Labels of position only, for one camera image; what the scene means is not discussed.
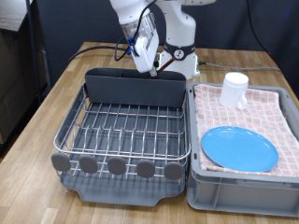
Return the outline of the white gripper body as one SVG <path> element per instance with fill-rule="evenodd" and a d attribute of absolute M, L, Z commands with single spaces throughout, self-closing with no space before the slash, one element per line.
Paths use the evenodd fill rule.
<path fill-rule="evenodd" d="M 153 63 L 159 46 L 159 37 L 139 37 L 133 47 L 133 59 L 139 73 L 149 72 L 154 68 Z"/>

